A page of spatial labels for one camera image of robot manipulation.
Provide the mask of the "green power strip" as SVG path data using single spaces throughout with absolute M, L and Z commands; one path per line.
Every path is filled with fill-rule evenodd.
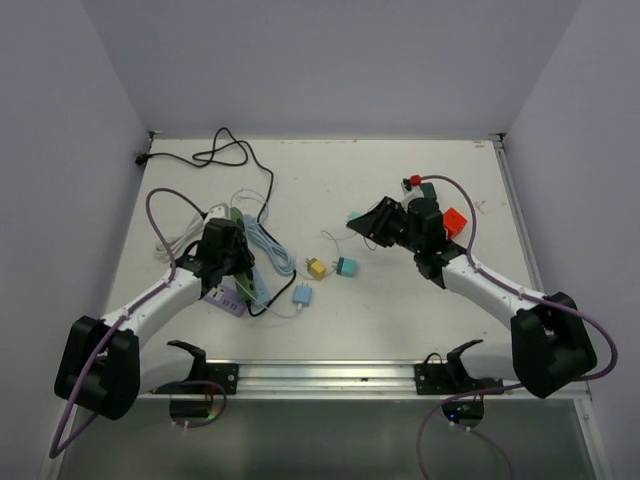
M 235 266 L 233 270 L 237 294 L 243 303 L 252 302 L 256 294 L 254 275 L 252 273 L 255 257 L 248 246 L 242 212 L 237 207 L 232 207 L 230 215 L 231 221 L 238 229 L 234 240 Z

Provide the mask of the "blue power strip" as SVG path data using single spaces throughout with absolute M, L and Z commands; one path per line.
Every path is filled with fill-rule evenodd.
M 266 283 L 256 266 L 252 269 L 255 296 L 253 304 L 255 306 L 266 305 L 271 301 L 271 294 Z

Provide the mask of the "purple power strip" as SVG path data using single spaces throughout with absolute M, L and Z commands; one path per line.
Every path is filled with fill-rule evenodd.
M 222 285 L 211 290 L 203 300 L 236 318 L 242 317 L 247 311 L 246 303 L 228 286 Z

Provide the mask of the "green plug adapter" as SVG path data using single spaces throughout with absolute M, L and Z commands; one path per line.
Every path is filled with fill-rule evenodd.
M 336 264 L 336 274 L 339 276 L 354 278 L 358 271 L 356 260 L 347 257 L 340 257 Z

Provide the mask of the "red cube plug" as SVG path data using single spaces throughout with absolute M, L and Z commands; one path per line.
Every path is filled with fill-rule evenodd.
M 450 240 L 462 233 L 467 223 L 468 220 L 455 208 L 449 208 L 443 213 L 443 227 Z

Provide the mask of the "blue plug adapter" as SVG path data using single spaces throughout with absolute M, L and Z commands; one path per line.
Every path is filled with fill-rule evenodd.
M 295 286 L 292 295 L 292 303 L 298 310 L 306 308 L 310 305 L 312 299 L 313 289 L 307 284 L 299 284 Z

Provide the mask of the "yellow plug adapter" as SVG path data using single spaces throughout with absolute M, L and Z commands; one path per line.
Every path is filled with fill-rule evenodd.
M 327 276 L 326 265 L 317 258 L 308 258 L 306 260 L 307 273 L 313 280 L 323 280 Z

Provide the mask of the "dark green cube plug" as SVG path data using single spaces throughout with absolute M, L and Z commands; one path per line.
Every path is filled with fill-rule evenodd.
M 425 182 L 420 185 L 423 197 L 428 200 L 436 201 L 438 199 L 437 192 L 431 182 Z

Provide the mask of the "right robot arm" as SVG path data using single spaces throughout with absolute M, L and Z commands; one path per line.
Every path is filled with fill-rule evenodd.
M 508 330 L 507 343 L 468 341 L 451 350 L 438 368 L 425 366 L 425 376 L 440 377 L 461 393 L 512 381 L 546 398 L 596 367 L 573 299 L 562 292 L 547 296 L 482 269 L 448 237 L 436 201 L 418 198 L 403 205 L 385 197 L 347 226 L 381 247 L 410 251 L 424 278 L 471 301 Z

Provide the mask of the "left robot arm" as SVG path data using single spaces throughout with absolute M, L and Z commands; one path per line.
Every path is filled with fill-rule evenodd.
M 72 324 L 55 394 L 117 420 L 139 395 L 166 384 L 175 382 L 189 393 L 201 390 L 208 379 L 202 349 L 170 341 L 149 354 L 141 351 L 177 314 L 202 300 L 225 277 L 249 272 L 254 263 L 241 221 L 209 220 L 195 253 L 179 257 L 153 287 L 102 318 L 83 316 Z

